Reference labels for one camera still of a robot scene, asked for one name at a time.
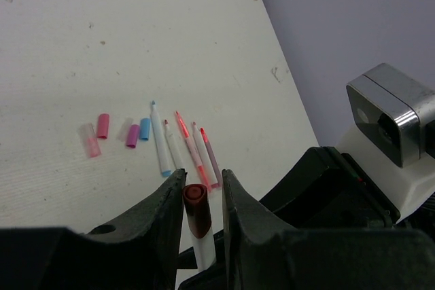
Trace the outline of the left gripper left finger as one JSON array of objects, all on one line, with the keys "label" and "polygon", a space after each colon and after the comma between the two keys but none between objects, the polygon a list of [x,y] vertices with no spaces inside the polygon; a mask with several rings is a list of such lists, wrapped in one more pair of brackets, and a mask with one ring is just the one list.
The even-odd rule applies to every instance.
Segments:
[{"label": "left gripper left finger", "polygon": [[87,234],[1,229],[2,289],[174,289],[186,172]]}]

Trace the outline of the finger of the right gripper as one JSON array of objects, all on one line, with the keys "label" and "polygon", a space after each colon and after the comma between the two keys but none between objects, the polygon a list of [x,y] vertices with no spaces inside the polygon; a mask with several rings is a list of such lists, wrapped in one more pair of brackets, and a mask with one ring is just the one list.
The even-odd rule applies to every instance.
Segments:
[{"label": "finger of the right gripper", "polygon": [[392,228],[400,212],[348,153],[311,147],[260,203],[295,228]]}]

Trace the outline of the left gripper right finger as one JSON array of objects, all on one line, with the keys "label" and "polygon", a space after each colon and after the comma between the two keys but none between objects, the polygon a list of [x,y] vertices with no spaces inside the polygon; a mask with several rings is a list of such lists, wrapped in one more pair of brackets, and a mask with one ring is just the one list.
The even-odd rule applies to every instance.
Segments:
[{"label": "left gripper right finger", "polygon": [[434,242],[418,230],[298,230],[223,171],[229,289],[433,289]]}]

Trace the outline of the white dark red pen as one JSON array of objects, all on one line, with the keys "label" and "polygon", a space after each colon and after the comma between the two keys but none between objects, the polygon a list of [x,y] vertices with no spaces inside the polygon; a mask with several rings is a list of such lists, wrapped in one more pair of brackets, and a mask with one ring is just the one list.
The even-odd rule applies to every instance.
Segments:
[{"label": "white dark red pen", "polygon": [[194,234],[191,234],[191,237],[197,269],[202,272],[210,268],[217,259],[213,228],[210,227],[202,238],[197,238]]}]

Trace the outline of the dark red pen cap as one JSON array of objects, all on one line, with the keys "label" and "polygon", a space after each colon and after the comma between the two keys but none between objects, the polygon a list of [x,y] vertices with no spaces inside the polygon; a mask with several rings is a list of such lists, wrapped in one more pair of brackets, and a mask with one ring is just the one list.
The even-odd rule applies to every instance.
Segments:
[{"label": "dark red pen cap", "polygon": [[197,239],[204,238],[211,228],[207,188],[202,184],[187,185],[182,196],[191,233]]}]

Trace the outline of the white blue pen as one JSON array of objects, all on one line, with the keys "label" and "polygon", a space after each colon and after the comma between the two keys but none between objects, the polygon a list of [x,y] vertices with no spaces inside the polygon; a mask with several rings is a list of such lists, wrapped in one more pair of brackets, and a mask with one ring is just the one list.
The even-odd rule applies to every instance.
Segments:
[{"label": "white blue pen", "polygon": [[160,165],[160,172],[163,177],[169,177],[172,173],[167,148],[165,145],[164,133],[162,129],[162,120],[157,110],[156,101],[151,102],[151,122],[156,142],[158,161]]}]

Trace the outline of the white purple pen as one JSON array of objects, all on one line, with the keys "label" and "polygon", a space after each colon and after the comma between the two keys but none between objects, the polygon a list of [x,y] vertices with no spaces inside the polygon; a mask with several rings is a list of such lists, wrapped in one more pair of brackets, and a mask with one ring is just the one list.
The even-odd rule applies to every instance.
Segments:
[{"label": "white purple pen", "polygon": [[177,141],[175,139],[175,135],[173,131],[170,128],[168,120],[164,120],[164,133],[165,137],[171,152],[171,156],[174,161],[174,165],[176,169],[182,169],[185,168],[186,165],[184,164],[184,161],[182,160],[181,153],[179,151],[179,147],[177,145]]}]

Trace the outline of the mauve barrel red pen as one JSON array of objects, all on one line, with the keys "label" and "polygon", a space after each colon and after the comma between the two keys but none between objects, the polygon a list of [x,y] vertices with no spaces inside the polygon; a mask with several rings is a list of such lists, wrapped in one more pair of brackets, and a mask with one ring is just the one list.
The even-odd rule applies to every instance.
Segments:
[{"label": "mauve barrel red pen", "polygon": [[214,155],[213,149],[212,149],[212,147],[211,147],[211,144],[210,144],[209,138],[208,138],[207,133],[205,132],[205,129],[204,129],[204,128],[200,128],[200,132],[201,132],[201,135],[202,135],[203,141],[204,141],[204,143],[205,143],[205,147],[206,147],[206,149],[207,149],[207,153],[208,153],[208,155],[209,155],[209,159],[210,159],[210,162],[211,162],[211,166],[212,166],[212,168],[213,168],[213,172],[214,172],[214,174],[215,174],[215,178],[216,178],[216,180],[217,180],[216,185],[214,185],[213,187],[214,187],[214,188],[221,188],[221,187],[222,187],[222,176],[221,176],[221,174],[220,174],[219,167],[218,167],[218,163],[217,163],[217,161],[216,161],[216,158],[215,158],[215,155]]}]

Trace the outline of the purple pen cap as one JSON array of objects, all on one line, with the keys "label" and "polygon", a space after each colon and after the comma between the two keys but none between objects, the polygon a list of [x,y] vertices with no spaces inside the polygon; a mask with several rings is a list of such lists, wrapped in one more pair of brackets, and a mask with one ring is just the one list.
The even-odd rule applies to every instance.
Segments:
[{"label": "purple pen cap", "polygon": [[137,124],[132,124],[128,130],[125,145],[128,148],[134,149],[137,146],[137,141],[139,138],[140,126]]}]

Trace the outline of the pink capped pen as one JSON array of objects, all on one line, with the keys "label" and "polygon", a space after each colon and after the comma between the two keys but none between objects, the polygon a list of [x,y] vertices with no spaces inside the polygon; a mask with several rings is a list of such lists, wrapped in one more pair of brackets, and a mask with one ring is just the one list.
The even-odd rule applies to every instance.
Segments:
[{"label": "pink capped pen", "polygon": [[201,134],[200,129],[197,126],[196,122],[192,123],[192,129],[193,129],[194,140],[195,140],[198,152],[199,152],[199,156],[201,158],[201,161],[202,161],[203,166],[204,166],[205,174],[207,176],[207,181],[210,185],[210,188],[214,189],[218,186],[218,180],[217,180],[215,173],[213,171],[213,167],[211,165],[211,160],[209,159],[209,154],[207,152],[205,142],[203,140],[202,134]]}]

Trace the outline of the translucent pink pen cap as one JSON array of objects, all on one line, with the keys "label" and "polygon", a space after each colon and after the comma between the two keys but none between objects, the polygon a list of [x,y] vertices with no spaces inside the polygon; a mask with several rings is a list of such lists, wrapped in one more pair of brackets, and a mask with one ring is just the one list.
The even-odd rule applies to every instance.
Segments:
[{"label": "translucent pink pen cap", "polygon": [[79,136],[88,158],[96,158],[101,155],[94,127],[91,123],[79,127]]}]

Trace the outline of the blue pen cap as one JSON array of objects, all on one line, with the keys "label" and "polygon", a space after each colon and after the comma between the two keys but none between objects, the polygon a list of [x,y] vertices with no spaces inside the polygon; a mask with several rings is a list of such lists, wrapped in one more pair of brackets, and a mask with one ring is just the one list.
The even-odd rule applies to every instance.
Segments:
[{"label": "blue pen cap", "polygon": [[150,124],[151,120],[148,117],[141,119],[140,121],[140,131],[139,131],[139,139],[142,141],[148,141],[150,137]]}]

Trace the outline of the clear red pen cap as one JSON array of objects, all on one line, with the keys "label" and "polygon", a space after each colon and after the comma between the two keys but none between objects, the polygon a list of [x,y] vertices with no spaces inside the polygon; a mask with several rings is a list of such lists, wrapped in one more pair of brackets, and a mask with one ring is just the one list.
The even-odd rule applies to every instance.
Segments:
[{"label": "clear red pen cap", "polygon": [[125,142],[132,124],[133,124],[133,118],[129,117],[125,119],[117,135],[117,139],[119,141]]}]

